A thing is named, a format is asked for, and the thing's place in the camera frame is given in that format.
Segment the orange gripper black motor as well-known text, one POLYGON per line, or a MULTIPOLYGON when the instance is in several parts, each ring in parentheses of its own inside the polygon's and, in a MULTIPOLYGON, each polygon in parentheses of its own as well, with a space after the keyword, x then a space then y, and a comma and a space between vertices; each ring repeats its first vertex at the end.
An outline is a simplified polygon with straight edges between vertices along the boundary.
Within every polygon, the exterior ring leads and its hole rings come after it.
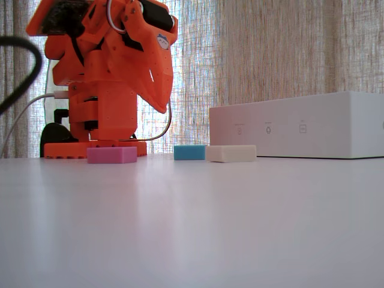
POLYGON ((127 1, 121 20, 124 44, 142 46, 144 52, 123 49, 119 75, 156 111, 165 113, 173 86, 170 46, 177 39, 177 20, 158 1, 127 1))

